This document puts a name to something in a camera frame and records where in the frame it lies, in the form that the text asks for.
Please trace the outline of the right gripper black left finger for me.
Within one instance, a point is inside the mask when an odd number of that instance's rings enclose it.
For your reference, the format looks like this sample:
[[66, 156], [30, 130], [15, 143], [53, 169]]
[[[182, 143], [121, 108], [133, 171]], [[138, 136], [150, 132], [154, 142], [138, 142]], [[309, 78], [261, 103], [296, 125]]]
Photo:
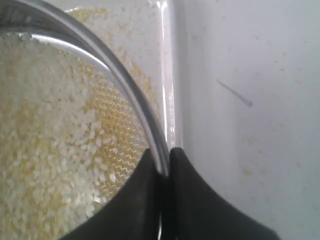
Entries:
[[159, 176], [146, 149], [125, 185], [64, 240], [156, 240], [160, 225]]

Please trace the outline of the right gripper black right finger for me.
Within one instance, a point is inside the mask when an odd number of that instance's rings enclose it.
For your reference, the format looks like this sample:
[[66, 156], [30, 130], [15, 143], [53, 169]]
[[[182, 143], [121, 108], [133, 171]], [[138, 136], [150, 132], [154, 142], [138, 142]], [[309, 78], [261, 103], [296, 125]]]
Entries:
[[179, 240], [276, 240], [277, 233], [245, 215], [200, 176], [182, 148], [170, 151]]

